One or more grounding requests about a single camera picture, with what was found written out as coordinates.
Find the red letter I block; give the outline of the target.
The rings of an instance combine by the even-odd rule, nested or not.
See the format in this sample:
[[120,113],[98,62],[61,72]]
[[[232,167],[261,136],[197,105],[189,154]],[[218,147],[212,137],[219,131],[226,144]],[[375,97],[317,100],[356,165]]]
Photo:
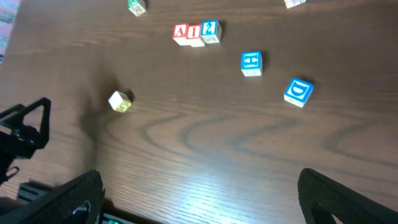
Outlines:
[[190,24],[188,26],[187,41],[191,47],[205,46],[205,42],[201,38],[201,24]]

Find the cream wooden block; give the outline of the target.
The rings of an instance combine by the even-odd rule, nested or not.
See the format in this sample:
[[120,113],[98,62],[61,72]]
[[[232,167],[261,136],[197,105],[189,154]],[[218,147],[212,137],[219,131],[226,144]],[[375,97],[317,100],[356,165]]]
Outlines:
[[306,3],[307,0],[284,0],[287,9]]

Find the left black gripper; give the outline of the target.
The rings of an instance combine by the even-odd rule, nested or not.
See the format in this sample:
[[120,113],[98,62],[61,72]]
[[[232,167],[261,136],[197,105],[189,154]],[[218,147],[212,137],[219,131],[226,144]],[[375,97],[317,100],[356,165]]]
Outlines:
[[[24,118],[33,110],[43,107],[40,129],[24,124]],[[30,159],[34,152],[43,149],[49,141],[51,101],[43,97],[28,106],[15,105],[1,112],[1,126],[11,130],[1,132],[1,184],[14,177],[19,168],[15,159]]]

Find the blue number 2 block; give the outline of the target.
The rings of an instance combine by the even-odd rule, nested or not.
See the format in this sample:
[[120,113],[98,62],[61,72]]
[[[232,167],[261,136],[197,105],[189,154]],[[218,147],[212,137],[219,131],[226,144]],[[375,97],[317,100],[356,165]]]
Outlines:
[[218,20],[207,20],[201,23],[201,37],[206,44],[219,44],[222,28]]

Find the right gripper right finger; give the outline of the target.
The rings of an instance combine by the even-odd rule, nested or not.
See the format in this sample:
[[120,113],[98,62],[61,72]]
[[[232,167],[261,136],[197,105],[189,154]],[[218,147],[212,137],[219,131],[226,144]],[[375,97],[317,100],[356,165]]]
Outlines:
[[333,179],[305,168],[297,182],[298,200],[306,223],[397,223],[397,212]]

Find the red letter A block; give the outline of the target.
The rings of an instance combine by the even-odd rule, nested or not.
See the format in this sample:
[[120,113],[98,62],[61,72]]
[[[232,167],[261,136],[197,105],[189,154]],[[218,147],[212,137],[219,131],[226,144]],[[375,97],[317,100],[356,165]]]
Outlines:
[[187,39],[188,27],[188,23],[175,24],[174,26],[172,38],[180,46],[190,45]]

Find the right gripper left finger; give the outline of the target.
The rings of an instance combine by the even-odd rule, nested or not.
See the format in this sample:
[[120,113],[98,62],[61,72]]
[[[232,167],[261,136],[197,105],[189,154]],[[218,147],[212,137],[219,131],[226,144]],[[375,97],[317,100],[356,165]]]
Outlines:
[[90,170],[26,205],[1,214],[1,223],[95,224],[104,198],[100,172]]

